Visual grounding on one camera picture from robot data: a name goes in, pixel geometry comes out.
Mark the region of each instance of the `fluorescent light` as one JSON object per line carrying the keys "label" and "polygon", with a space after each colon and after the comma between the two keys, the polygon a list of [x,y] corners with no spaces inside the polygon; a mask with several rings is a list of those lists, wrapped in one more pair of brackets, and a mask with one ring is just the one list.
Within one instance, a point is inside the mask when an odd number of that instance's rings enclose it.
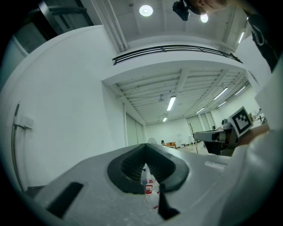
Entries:
{"label": "fluorescent light", "polygon": [[228,88],[226,87],[220,94],[217,95],[213,100],[216,100],[218,97],[220,97]]}
{"label": "fluorescent light", "polygon": [[208,16],[207,16],[207,14],[201,15],[201,16],[200,16],[200,20],[201,20],[203,23],[206,23],[206,22],[208,21]]}
{"label": "fluorescent light", "polygon": [[[203,109],[204,109],[204,108],[200,109],[197,113],[199,113],[199,112],[202,111]],[[196,114],[197,114],[197,113],[196,113]]]}
{"label": "fluorescent light", "polygon": [[175,96],[174,96],[174,97],[171,97],[171,100],[170,100],[170,102],[169,102],[167,111],[170,111],[170,110],[171,110],[171,108],[172,108],[172,106],[173,106],[175,100],[176,100],[176,97],[175,97]]}
{"label": "fluorescent light", "polygon": [[243,33],[241,34],[241,37],[240,37],[239,43],[241,42],[241,40],[242,40],[242,38],[243,38],[243,35],[244,35],[244,31],[243,31]]}
{"label": "fluorescent light", "polygon": [[[223,104],[225,104],[225,103],[226,103],[226,101],[224,101],[221,105],[223,105]],[[221,105],[218,105],[218,108],[219,108]]]}
{"label": "fluorescent light", "polygon": [[140,14],[143,16],[150,16],[153,13],[153,9],[149,5],[143,5],[140,7]]}
{"label": "fluorescent light", "polygon": [[236,94],[235,94],[235,96],[238,94],[238,93],[240,93],[243,89],[245,89],[246,88],[246,86],[244,86],[243,88],[241,88]]}

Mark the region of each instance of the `ceiling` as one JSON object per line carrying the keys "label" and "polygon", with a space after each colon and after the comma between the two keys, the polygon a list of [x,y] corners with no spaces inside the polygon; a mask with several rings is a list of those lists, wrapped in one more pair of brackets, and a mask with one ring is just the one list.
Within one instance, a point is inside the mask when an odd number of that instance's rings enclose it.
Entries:
{"label": "ceiling", "polygon": [[[192,38],[201,44],[210,41],[218,50],[230,53],[237,48],[243,31],[246,31],[245,37],[250,34],[244,11],[233,6],[228,6],[222,11],[207,13],[209,20],[203,23],[200,16],[192,12],[188,21],[182,21],[172,10],[175,0],[97,0],[94,2],[103,24],[108,27],[108,32],[113,36],[120,51],[133,47],[131,42],[135,40],[171,35],[170,40],[177,41],[177,38],[173,36],[175,35],[185,36],[183,41],[190,41]],[[139,13],[142,5],[150,5],[153,8],[153,14],[148,17],[142,16]]]}
{"label": "ceiling", "polygon": [[[117,86],[146,124],[154,124],[164,117],[174,120],[196,115],[203,107],[203,113],[215,109],[248,84],[240,69],[178,68],[166,74],[147,74]],[[213,100],[226,87],[229,89]],[[171,111],[167,111],[171,96],[177,98]]]}

